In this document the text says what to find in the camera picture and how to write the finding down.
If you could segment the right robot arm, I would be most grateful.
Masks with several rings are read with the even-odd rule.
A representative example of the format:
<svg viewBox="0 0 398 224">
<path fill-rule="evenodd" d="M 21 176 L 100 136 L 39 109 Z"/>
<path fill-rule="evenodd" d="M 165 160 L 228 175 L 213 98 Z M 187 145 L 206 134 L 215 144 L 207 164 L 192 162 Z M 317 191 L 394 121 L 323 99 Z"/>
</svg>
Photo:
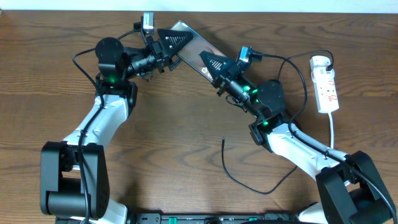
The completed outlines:
<svg viewBox="0 0 398 224">
<path fill-rule="evenodd" d="M 373 160 L 364 152 L 347 154 L 302 132 L 285 114 L 281 82 L 256 86 L 244 73 L 265 54 L 246 47 L 231 60 L 207 51 L 200 57 L 218 94 L 255 117 L 249 125 L 254 142 L 293 162 L 315 180 L 320 202 L 297 215 L 297 223 L 385 223 L 397 221 L 397 210 Z"/>
</svg>

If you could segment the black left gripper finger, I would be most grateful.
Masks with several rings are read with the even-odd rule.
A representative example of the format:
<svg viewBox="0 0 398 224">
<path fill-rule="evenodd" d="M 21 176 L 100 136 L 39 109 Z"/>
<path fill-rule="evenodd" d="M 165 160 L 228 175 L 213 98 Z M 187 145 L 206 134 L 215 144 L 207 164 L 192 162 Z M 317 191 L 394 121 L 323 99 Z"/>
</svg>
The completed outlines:
<svg viewBox="0 0 398 224">
<path fill-rule="evenodd" d="M 176 59 L 172 59 L 169 64 L 169 70 L 173 71 L 176 69 L 182 62 L 182 59 L 180 57 L 177 57 Z"/>
<path fill-rule="evenodd" d="M 159 40 L 166 57 L 173 57 L 182 50 L 192 39 L 189 31 L 158 29 Z"/>
</svg>

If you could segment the Galaxy smartphone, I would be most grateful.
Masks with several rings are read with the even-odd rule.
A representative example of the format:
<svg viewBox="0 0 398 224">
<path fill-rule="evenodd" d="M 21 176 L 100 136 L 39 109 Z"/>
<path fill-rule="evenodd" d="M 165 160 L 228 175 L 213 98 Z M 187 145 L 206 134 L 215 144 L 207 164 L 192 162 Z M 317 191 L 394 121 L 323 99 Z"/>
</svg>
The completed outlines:
<svg viewBox="0 0 398 224">
<path fill-rule="evenodd" d="M 209 53 L 223 57 L 225 57 L 225 54 L 210 44 L 206 39 L 200 36 L 183 21 L 176 22 L 171 29 L 177 31 L 189 31 L 193 34 L 193 39 L 187 45 L 185 45 L 177 55 L 187 64 L 189 64 L 189 66 L 195 69 L 199 74 L 205 77 L 209 82 L 212 82 L 213 78 L 211 77 L 208 69 L 205 67 L 204 62 L 200 57 L 200 53 L 207 51 Z"/>
</svg>

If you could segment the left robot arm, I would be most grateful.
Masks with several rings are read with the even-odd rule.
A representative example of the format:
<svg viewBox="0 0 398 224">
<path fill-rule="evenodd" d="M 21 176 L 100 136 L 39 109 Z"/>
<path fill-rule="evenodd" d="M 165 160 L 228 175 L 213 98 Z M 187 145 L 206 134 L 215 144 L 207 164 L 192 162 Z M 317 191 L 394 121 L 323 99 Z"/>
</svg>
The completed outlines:
<svg viewBox="0 0 398 224">
<path fill-rule="evenodd" d="M 40 153 L 40 209 L 56 223 L 130 223 L 126 205 L 110 197 L 105 151 L 133 111 L 137 85 L 132 78 L 173 70 L 173 57 L 192 39 L 189 31 L 158 30 L 145 46 L 125 47 L 106 37 L 93 48 L 100 73 L 91 78 L 95 102 L 80 125 L 62 141 L 48 141 Z"/>
</svg>

